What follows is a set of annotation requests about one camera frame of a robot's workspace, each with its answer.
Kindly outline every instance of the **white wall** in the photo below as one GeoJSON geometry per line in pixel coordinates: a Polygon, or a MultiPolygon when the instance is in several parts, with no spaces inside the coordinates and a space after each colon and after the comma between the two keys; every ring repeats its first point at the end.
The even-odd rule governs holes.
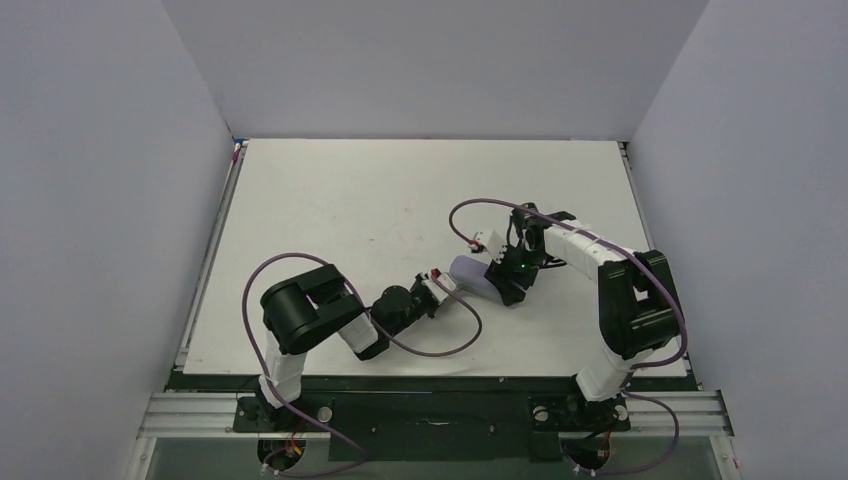
{"type": "Polygon", "coordinates": [[[706,0],[163,0],[266,137],[629,139],[706,0]]]}
{"type": "Polygon", "coordinates": [[[0,61],[0,478],[121,478],[232,144],[156,0],[5,1],[0,61]]]}
{"type": "Polygon", "coordinates": [[[745,478],[845,478],[848,4],[712,0],[630,146],[745,478]]]}

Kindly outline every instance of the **robotic arm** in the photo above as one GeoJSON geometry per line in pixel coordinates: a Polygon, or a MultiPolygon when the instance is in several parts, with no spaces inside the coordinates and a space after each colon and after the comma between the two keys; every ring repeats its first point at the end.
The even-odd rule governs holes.
{"type": "MultiPolygon", "coordinates": [[[[447,273],[434,271],[439,282],[449,291],[458,289],[447,273]]],[[[262,295],[270,382],[287,402],[300,398],[301,376],[306,353],[338,332],[360,360],[370,360],[389,347],[394,337],[436,310],[450,296],[434,283],[430,273],[419,273],[410,289],[399,285],[388,287],[370,307],[371,317],[381,327],[378,331],[365,315],[365,306],[352,295],[335,265],[282,281],[262,295]]],[[[268,382],[259,382],[260,404],[270,418],[283,411],[283,404],[273,395],[268,382]]]]}
{"type": "MultiPolygon", "coordinates": [[[[536,210],[532,203],[524,207],[536,210]]],[[[596,283],[604,345],[576,375],[576,382],[587,401],[604,401],[624,388],[634,365],[680,333],[677,320],[656,287],[623,255],[577,234],[576,230],[586,229],[568,212],[550,216],[574,230],[513,210],[510,227],[516,229],[516,246],[494,230],[477,232],[473,237],[476,244],[472,252],[486,252],[491,257],[483,272],[487,282],[479,280],[479,267],[478,273],[469,273],[474,269],[469,265],[474,262],[471,259],[457,259],[451,273],[458,281],[477,286],[476,291],[483,296],[492,298],[497,291],[507,306],[523,301],[539,270],[549,265],[567,263],[596,283]]],[[[634,256],[676,301],[677,292],[665,256],[656,250],[634,256]]]]}

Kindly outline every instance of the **white table surface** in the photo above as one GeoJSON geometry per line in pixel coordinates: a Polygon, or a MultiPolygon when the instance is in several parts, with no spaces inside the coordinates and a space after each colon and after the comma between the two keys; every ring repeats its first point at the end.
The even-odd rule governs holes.
{"type": "MultiPolygon", "coordinates": [[[[645,232],[615,142],[473,140],[250,141],[200,307],[184,371],[254,374],[259,365],[242,326],[244,283],[265,259],[307,252],[335,263],[370,305],[416,273],[447,270],[467,254],[449,229],[458,202],[494,197],[567,210],[621,245],[645,250],[645,232]]],[[[468,206],[467,235],[505,233],[509,209],[468,206]]],[[[265,348],[259,297],[272,284],[316,265],[301,259],[268,267],[250,295],[250,324],[265,348]]],[[[484,329],[470,348],[421,358],[392,346],[360,362],[334,335],[309,352],[307,375],[567,376],[600,348],[596,285],[565,267],[542,271],[526,300],[506,308],[466,295],[484,329]]],[[[410,346],[444,351],[464,343],[475,322],[460,305],[442,307],[400,334],[410,346]]],[[[674,353],[676,342],[652,359],[674,353]]],[[[682,362],[639,375],[683,376],[682,362]]]]}

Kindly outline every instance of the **cable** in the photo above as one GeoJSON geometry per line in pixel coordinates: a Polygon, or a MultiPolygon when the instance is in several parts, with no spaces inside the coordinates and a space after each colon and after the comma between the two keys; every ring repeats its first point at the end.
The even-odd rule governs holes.
{"type": "Polygon", "coordinates": [[[472,307],[468,302],[466,302],[465,300],[460,298],[454,292],[451,292],[450,290],[445,288],[445,286],[442,285],[442,282],[440,282],[436,278],[436,275],[434,275],[433,273],[435,273],[435,272],[431,272],[431,274],[430,274],[430,279],[433,280],[433,283],[435,283],[436,286],[441,288],[445,293],[450,295],[450,297],[453,298],[454,300],[456,300],[457,303],[459,303],[460,305],[462,305],[463,307],[468,309],[468,311],[471,312],[472,315],[474,315],[474,319],[477,320],[477,332],[474,333],[474,336],[471,337],[471,340],[465,342],[464,344],[460,345],[459,347],[454,348],[453,350],[448,350],[447,352],[438,352],[438,353],[422,352],[421,350],[416,350],[416,349],[414,349],[410,346],[407,346],[407,345],[401,343],[398,339],[396,339],[391,334],[389,334],[389,332],[385,328],[383,328],[382,325],[377,323],[371,317],[370,310],[366,310],[365,313],[366,313],[366,315],[368,315],[368,320],[371,320],[371,324],[374,325],[374,328],[376,328],[381,334],[385,335],[385,337],[388,338],[390,342],[394,343],[395,345],[400,347],[402,350],[405,350],[405,351],[407,351],[407,352],[409,352],[413,355],[418,355],[418,356],[421,356],[421,357],[439,358],[439,357],[447,357],[449,355],[459,353],[459,352],[465,350],[466,348],[470,347],[471,344],[473,344],[474,342],[476,342],[477,339],[480,338],[480,334],[483,333],[483,319],[480,318],[480,314],[477,313],[477,310],[475,310],[474,307],[472,307]]]}
{"type": "Polygon", "coordinates": [[[680,358],[682,358],[683,355],[686,353],[686,348],[689,346],[689,335],[686,332],[686,323],[683,320],[683,312],[680,310],[680,306],[677,304],[677,302],[674,300],[674,297],[671,296],[671,293],[669,293],[668,289],[665,288],[665,286],[662,284],[662,282],[660,282],[659,279],[656,276],[654,276],[654,274],[648,269],[648,267],[646,267],[644,264],[642,264],[642,262],[640,262],[636,257],[634,257],[632,253],[628,252],[627,250],[619,247],[618,245],[616,245],[616,244],[614,244],[610,241],[604,240],[603,238],[595,235],[594,233],[592,233],[590,231],[575,228],[575,227],[568,225],[566,223],[563,223],[563,222],[561,222],[561,221],[559,221],[559,220],[557,220],[553,217],[550,217],[548,215],[544,215],[542,213],[537,212],[536,210],[531,210],[527,207],[518,205],[516,203],[506,202],[506,201],[503,201],[503,200],[497,200],[497,199],[494,199],[494,198],[472,198],[472,199],[469,199],[469,200],[465,200],[463,202],[458,203],[450,211],[450,214],[448,215],[448,224],[450,224],[451,230],[453,230],[453,232],[459,238],[463,239],[469,245],[473,244],[473,241],[470,238],[463,235],[462,232],[460,232],[456,228],[456,225],[453,222],[453,216],[454,216],[454,214],[456,214],[456,212],[460,208],[462,208],[466,205],[474,204],[474,203],[490,203],[490,204],[493,204],[493,205],[501,205],[501,206],[504,206],[504,207],[514,208],[514,209],[520,210],[524,213],[528,213],[528,214],[530,214],[530,215],[532,215],[536,218],[540,218],[542,220],[550,222],[551,224],[556,225],[556,226],[558,226],[562,229],[565,229],[565,230],[568,230],[570,232],[574,232],[574,233],[577,233],[579,235],[582,235],[582,236],[596,242],[598,245],[606,247],[606,248],[618,253],[619,255],[623,256],[627,260],[630,260],[630,262],[633,263],[636,266],[636,268],[638,268],[639,271],[642,272],[643,275],[645,275],[645,277],[660,292],[660,295],[662,295],[662,297],[668,303],[672,312],[674,312],[674,317],[677,319],[677,326],[680,329],[680,348],[677,350],[677,353],[675,353],[674,355],[672,355],[671,357],[669,357],[665,360],[660,360],[660,361],[656,361],[656,362],[637,363],[636,365],[633,365],[633,370],[638,370],[640,368],[663,367],[665,365],[670,365],[670,364],[676,362],[677,360],[680,360],[680,358]]]}
{"type": "Polygon", "coordinates": [[[512,215],[509,217],[509,226],[506,227],[506,243],[512,245],[512,215]]]}
{"type": "MultiPolygon", "coordinates": [[[[301,411],[300,409],[298,409],[297,407],[295,407],[291,403],[287,402],[286,399],[283,398],[282,395],[280,395],[280,392],[277,391],[277,388],[274,386],[274,383],[269,378],[271,376],[271,373],[268,370],[268,364],[265,362],[265,358],[262,356],[262,351],[259,349],[259,344],[256,343],[256,337],[254,337],[253,331],[250,328],[250,321],[248,320],[248,314],[247,314],[247,298],[248,298],[248,294],[250,293],[250,287],[253,286],[253,282],[256,280],[256,277],[258,277],[259,274],[263,270],[265,270],[265,268],[268,265],[271,265],[272,263],[274,263],[278,260],[285,259],[285,258],[305,258],[307,260],[312,260],[314,262],[320,263],[321,265],[329,265],[326,261],[324,261],[324,260],[322,260],[322,259],[320,259],[320,258],[318,258],[314,255],[309,255],[308,253],[295,253],[295,252],[281,253],[279,255],[275,255],[275,256],[269,258],[268,260],[265,260],[258,267],[256,267],[256,270],[254,270],[253,273],[250,274],[250,278],[247,279],[247,284],[245,284],[245,286],[244,286],[244,292],[242,293],[242,297],[241,297],[241,316],[242,316],[242,320],[244,321],[244,329],[245,329],[245,332],[247,333],[247,339],[250,341],[250,345],[251,345],[251,347],[253,347],[253,353],[256,354],[256,358],[257,358],[257,360],[259,360],[259,365],[262,367],[262,374],[265,378],[265,382],[267,383],[268,388],[270,389],[270,391],[274,395],[274,397],[277,399],[277,401],[282,403],[284,407],[286,407],[293,414],[295,414],[298,417],[305,420],[307,423],[310,423],[311,425],[318,427],[321,430],[324,430],[325,432],[328,432],[330,435],[335,435],[339,440],[350,445],[353,449],[355,449],[356,451],[358,451],[359,453],[362,454],[362,458],[355,461],[355,462],[348,463],[348,464],[342,465],[340,467],[336,467],[336,468],[332,468],[332,469],[328,469],[328,470],[322,470],[322,471],[310,472],[310,473],[291,473],[291,472],[286,472],[286,471],[279,472],[280,475],[282,475],[284,477],[293,477],[293,478],[321,477],[321,476],[324,476],[324,475],[331,475],[333,473],[338,473],[338,472],[343,472],[345,470],[350,470],[351,468],[358,467],[359,465],[362,465],[363,463],[365,463],[365,459],[368,456],[368,452],[365,451],[365,449],[362,448],[358,443],[356,443],[353,440],[351,440],[350,438],[348,438],[345,434],[339,432],[338,430],[334,429],[333,427],[330,427],[329,425],[324,425],[323,423],[319,422],[315,418],[310,417],[308,414],[304,413],[303,411],[301,411]]],[[[353,285],[351,285],[350,281],[347,278],[345,278],[345,284],[351,290],[351,293],[353,295],[355,295],[356,298],[359,298],[359,294],[356,293],[356,290],[353,288],[353,285]]],[[[273,452],[269,453],[265,457],[265,459],[263,460],[263,468],[265,467],[265,465],[268,465],[268,462],[272,458],[274,458],[275,455],[278,455],[278,454],[280,454],[284,451],[285,451],[285,446],[283,446],[283,448],[281,448],[281,449],[277,449],[277,450],[274,450],[273,452]]]]}
{"type": "Polygon", "coordinates": [[[597,430],[597,431],[592,432],[592,433],[590,433],[589,435],[586,435],[585,437],[583,437],[583,440],[591,440],[591,439],[593,439],[593,438],[597,437],[598,435],[600,435],[600,434],[602,434],[602,433],[604,433],[604,434],[605,434],[605,433],[608,433],[608,432],[612,432],[612,429],[613,429],[613,428],[615,428],[615,425],[616,425],[617,423],[618,423],[618,420],[617,420],[617,419],[614,419],[613,421],[608,422],[608,423],[606,424],[606,426],[604,426],[604,428],[603,428],[603,429],[601,429],[601,430],[597,430]]]}
{"type": "Polygon", "coordinates": [[[680,420],[677,418],[677,414],[674,413],[674,410],[672,410],[671,407],[666,405],[664,402],[657,400],[656,398],[644,397],[642,395],[636,395],[635,393],[630,393],[630,392],[621,392],[621,393],[625,397],[633,398],[633,399],[636,399],[636,400],[644,400],[646,402],[651,402],[653,404],[659,405],[666,412],[668,412],[669,415],[671,415],[671,420],[674,422],[674,436],[671,438],[671,445],[668,446],[668,449],[666,449],[665,453],[663,453],[659,457],[655,458],[654,460],[652,460],[652,461],[650,461],[650,462],[648,462],[648,463],[646,463],[642,466],[633,467],[633,468],[621,468],[621,469],[617,469],[617,470],[589,470],[589,469],[583,468],[580,465],[577,465],[576,463],[574,463],[574,460],[571,460],[571,457],[568,457],[568,455],[567,455],[568,452],[565,452],[566,457],[568,457],[568,459],[571,461],[571,463],[575,466],[575,471],[581,471],[583,473],[588,473],[588,474],[593,475],[593,476],[594,475],[632,475],[634,473],[642,473],[642,472],[646,472],[646,471],[656,467],[657,465],[663,463],[664,461],[668,460],[668,458],[671,457],[671,455],[674,453],[674,450],[677,448],[677,444],[680,441],[680,420]]]}
{"type": "Polygon", "coordinates": [[[294,436],[297,435],[300,432],[300,430],[303,429],[305,426],[306,426],[306,422],[303,419],[301,419],[300,424],[298,424],[297,428],[295,428],[294,431],[292,431],[291,437],[289,437],[289,441],[288,441],[289,447],[291,447],[291,449],[294,450],[295,453],[297,453],[298,455],[303,455],[303,452],[300,450],[300,447],[298,447],[297,443],[294,441],[294,436]]]}
{"type": "Polygon", "coordinates": [[[610,453],[612,453],[612,443],[610,442],[610,437],[612,436],[612,430],[607,430],[607,434],[604,437],[604,441],[601,442],[600,448],[603,449],[604,445],[607,446],[607,451],[604,452],[604,458],[609,458],[610,453]]]}

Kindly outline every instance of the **bolt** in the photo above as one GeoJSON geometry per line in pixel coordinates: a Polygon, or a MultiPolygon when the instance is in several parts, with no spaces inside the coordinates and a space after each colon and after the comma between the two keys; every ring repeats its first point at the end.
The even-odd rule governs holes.
{"type": "Polygon", "coordinates": [[[321,423],[327,423],[333,418],[333,410],[330,407],[321,407],[318,409],[318,415],[316,416],[318,421],[321,423]]]}

